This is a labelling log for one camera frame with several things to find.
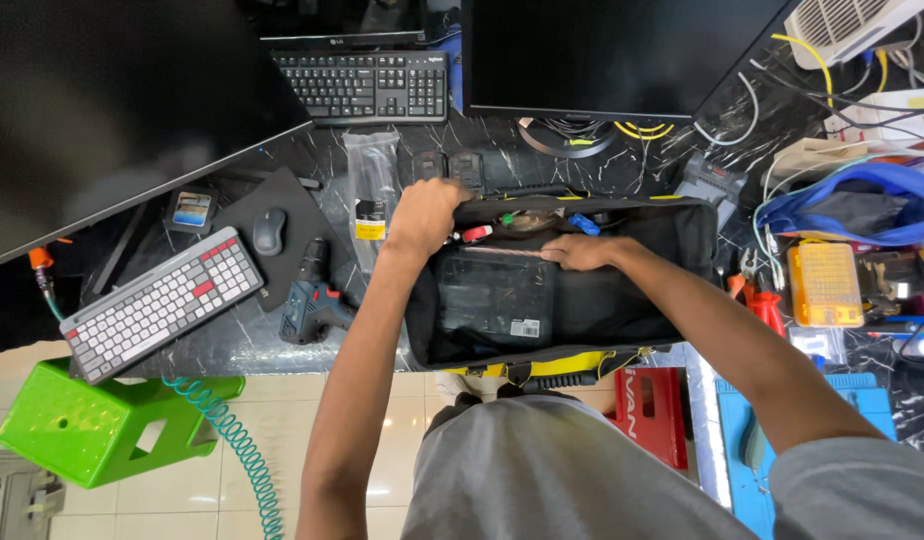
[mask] cordless drill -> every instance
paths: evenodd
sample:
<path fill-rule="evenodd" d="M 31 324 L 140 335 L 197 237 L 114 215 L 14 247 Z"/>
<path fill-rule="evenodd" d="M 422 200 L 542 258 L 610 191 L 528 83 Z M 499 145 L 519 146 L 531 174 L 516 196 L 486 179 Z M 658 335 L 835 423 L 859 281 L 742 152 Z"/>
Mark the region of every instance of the cordless drill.
<path fill-rule="evenodd" d="M 278 337 L 286 343 L 309 345 L 319 338 L 326 325 L 348 330 L 356 310 L 342 303 L 342 293 L 326 281 L 329 244 L 312 238 L 305 246 L 299 277 L 289 287 Z"/>

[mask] computer monitor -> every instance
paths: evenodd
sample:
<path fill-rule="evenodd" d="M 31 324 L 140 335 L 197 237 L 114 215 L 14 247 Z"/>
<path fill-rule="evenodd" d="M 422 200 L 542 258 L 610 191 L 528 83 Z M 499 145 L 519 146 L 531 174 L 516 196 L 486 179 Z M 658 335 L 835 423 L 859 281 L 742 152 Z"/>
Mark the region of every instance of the computer monitor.
<path fill-rule="evenodd" d="M 463 0 L 466 115 L 689 123 L 798 0 Z"/>
<path fill-rule="evenodd" d="M 0 2 L 0 263 L 309 127 L 231 0 Z"/>
<path fill-rule="evenodd" d="M 237 0 L 264 42 L 349 49 L 426 40 L 425 0 Z"/>

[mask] red keycap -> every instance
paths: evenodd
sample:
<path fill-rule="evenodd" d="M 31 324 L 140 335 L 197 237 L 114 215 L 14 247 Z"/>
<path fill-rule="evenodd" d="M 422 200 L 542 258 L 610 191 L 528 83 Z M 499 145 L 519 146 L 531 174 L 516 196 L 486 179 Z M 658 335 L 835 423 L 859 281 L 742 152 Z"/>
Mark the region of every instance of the red keycap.
<path fill-rule="evenodd" d="M 202 296 L 203 294 L 206 294 L 207 292 L 213 290 L 213 287 L 215 287 L 215 285 L 213 285 L 213 283 L 210 280 L 206 281 L 202 283 L 201 285 L 192 289 L 192 296 L 194 296 L 195 298 L 198 298 Z"/>

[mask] logitech keyboard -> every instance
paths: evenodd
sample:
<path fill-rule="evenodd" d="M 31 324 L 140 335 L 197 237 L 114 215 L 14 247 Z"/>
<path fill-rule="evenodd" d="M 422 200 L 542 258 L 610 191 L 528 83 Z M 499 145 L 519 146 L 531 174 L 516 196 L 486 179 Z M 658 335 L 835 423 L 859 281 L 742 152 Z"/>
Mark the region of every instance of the logitech keyboard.
<path fill-rule="evenodd" d="M 440 51 L 272 51 L 316 126 L 437 124 L 449 112 L 449 55 Z"/>
<path fill-rule="evenodd" d="M 72 359 L 98 385 L 263 286 L 233 227 L 225 227 L 59 325 Z"/>

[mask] blue bag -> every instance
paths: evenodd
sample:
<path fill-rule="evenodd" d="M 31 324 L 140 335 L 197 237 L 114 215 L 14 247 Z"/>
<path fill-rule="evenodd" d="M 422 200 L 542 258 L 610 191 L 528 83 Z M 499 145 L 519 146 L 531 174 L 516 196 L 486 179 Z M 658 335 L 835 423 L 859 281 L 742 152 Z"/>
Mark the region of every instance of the blue bag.
<path fill-rule="evenodd" d="M 832 217 L 806 209 L 828 197 L 842 182 L 864 180 L 878 184 L 886 195 L 908 200 L 895 219 L 895 226 L 870 237 L 852 234 Z M 772 199 L 756 215 L 760 229 L 768 224 L 774 235 L 819 232 L 876 246 L 907 246 L 924 241 L 924 174 L 893 163 L 860 163 L 836 171 L 827 178 L 798 191 Z"/>

